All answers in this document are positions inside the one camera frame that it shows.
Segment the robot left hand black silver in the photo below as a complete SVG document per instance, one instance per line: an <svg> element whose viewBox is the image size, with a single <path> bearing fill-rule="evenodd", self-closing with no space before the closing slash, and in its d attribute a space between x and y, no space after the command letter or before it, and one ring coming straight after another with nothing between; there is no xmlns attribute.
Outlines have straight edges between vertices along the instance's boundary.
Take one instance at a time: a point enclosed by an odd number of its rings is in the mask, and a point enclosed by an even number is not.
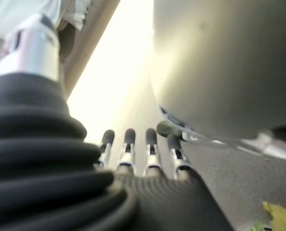
<svg viewBox="0 0 286 231"><path fill-rule="evenodd" d="M147 163L135 175L135 131L125 133L114 171L105 166L115 134L86 143L60 83L60 43L37 13L5 40L0 59L0 231L231 231L232 225L167 132L174 178L146 131Z"/></svg>

